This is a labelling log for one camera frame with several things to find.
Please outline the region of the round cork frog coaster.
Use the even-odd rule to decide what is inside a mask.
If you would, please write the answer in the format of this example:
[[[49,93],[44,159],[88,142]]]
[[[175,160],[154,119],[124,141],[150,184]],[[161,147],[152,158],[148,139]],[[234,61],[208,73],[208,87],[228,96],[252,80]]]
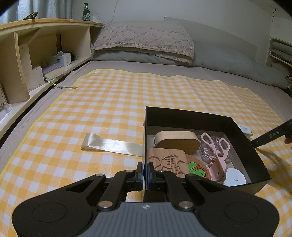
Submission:
[[[186,154],[186,159],[190,174],[195,174],[200,177],[210,179],[210,173],[205,163],[203,163],[200,159],[188,154]]]

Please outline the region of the tissue box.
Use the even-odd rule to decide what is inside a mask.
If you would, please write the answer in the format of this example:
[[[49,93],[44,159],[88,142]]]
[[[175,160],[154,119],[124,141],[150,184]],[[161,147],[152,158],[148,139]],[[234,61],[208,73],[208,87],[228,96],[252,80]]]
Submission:
[[[61,65],[67,67],[71,64],[71,53],[60,51],[57,55],[49,57],[42,62],[44,68],[52,66],[54,64],[61,63]]]

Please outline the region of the green glass bottle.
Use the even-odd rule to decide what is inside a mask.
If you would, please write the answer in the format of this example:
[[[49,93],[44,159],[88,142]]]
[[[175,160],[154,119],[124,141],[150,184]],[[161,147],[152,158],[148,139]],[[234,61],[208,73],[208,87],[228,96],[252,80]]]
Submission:
[[[84,3],[84,9],[83,9],[83,13],[82,13],[82,20],[84,20],[84,21],[90,21],[91,20],[88,3]]]

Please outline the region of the clear plastic case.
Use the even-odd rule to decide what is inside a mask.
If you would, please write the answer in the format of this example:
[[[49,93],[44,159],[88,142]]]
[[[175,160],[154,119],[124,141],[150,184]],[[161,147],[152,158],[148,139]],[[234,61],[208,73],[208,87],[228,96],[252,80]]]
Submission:
[[[208,133],[204,132],[199,136],[200,141],[200,155],[205,163],[211,163],[211,156],[225,157],[226,163],[231,162],[229,155],[230,144],[229,142],[218,136],[210,136]]]

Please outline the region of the beige textured pillow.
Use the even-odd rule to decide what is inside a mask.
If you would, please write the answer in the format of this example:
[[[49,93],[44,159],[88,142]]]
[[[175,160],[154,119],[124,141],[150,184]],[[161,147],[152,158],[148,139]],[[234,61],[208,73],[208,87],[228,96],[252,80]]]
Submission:
[[[190,65],[195,45],[185,26],[167,21],[122,21],[105,26],[92,50],[148,53]]]

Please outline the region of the carved wooden block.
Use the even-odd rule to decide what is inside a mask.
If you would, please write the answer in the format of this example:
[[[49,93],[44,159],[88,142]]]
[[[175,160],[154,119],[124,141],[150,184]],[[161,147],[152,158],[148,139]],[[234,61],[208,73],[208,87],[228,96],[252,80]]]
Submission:
[[[189,174],[186,154],[183,150],[149,148],[147,159],[153,163],[154,170],[170,171],[179,178],[185,178]]]

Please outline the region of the purple book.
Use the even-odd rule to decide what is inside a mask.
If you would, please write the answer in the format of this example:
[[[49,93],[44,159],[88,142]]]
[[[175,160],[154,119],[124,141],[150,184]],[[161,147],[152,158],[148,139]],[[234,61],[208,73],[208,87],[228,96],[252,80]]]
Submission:
[[[58,77],[65,73],[65,67],[61,64],[54,64],[42,69],[45,82]]]

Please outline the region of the black cardboard box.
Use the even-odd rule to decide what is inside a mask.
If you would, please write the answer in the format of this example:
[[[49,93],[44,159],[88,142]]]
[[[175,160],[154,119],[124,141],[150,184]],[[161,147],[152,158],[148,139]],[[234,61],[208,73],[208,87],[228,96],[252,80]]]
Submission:
[[[159,107],[145,108],[145,151],[153,144],[150,137],[156,133],[169,131],[192,131],[196,135],[207,132],[212,136],[223,136],[231,145],[230,154],[235,155],[242,173],[247,175],[245,185],[236,189],[249,194],[258,193],[270,180],[271,176],[261,157],[253,148],[234,120],[228,116],[208,114]]]

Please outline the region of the oval wooden box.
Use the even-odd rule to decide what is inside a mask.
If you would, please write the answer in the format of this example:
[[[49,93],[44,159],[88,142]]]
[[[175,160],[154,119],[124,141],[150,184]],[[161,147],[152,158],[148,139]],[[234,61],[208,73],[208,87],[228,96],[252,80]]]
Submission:
[[[194,154],[200,148],[200,142],[192,131],[160,131],[154,136],[156,148],[183,150]]]

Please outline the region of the grey pillow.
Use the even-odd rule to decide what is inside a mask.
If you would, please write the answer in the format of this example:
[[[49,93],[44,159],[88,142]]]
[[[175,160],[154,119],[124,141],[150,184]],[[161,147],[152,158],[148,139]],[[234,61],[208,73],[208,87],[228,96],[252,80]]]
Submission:
[[[281,89],[287,88],[287,81],[284,75],[278,70],[253,61],[239,51],[202,41],[195,41],[194,44],[195,54],[190,65],[188,63],[161,58],[149,53],[122,50],[95,50],[91,53],[91,60],[201,67],[239,75],[268,86],[276,86]]]

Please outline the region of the white charger adapter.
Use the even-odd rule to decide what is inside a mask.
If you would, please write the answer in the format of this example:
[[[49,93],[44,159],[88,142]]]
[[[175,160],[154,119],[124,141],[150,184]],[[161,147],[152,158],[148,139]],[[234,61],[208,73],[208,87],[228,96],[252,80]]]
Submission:
[[[253,136],[253,133],[252,133],[250,127],[242,125],[242,124],[238,124],[238,127],[241,129],[241,131],[244,133],[244,135],[247,136],[248,138]]]

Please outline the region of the white round disc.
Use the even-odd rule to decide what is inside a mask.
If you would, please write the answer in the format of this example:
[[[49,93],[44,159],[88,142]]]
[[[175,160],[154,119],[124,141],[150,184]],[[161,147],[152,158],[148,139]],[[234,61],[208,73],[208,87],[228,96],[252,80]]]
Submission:
[[[228,168],[226,172],[226,179],[223,182],[223,185],[228,187],[245,185],[246,179],[245,176],[235,168]]]

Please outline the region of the white side shelf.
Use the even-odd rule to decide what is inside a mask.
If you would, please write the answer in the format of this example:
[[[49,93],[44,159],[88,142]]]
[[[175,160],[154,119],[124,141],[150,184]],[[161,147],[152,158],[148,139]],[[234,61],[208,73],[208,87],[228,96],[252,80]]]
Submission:
[[[265,65],[281,72],[291,87],[291,43],[271,37]]]

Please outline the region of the wooden bedside shelf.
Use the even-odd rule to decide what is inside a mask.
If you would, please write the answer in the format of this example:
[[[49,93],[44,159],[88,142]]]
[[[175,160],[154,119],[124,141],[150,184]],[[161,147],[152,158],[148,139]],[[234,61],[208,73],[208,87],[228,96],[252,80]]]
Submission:
[[[59,18],[1,25],[1,92],[10,109],[1,121],[1,136],[49,88],[40,72],[42,62],[60,51],[77,57],[53,79],[58,81],[89,61],[91,45],[102,27],[102,23]]]

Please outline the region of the dark object on shelf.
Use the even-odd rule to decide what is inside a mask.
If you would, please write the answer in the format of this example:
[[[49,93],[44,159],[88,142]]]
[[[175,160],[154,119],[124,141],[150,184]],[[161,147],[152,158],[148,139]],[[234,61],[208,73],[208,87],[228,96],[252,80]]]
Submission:
[[[38,15],[37,11],[32,12],[31,14],[27,15],[23,20],[34,20]]]

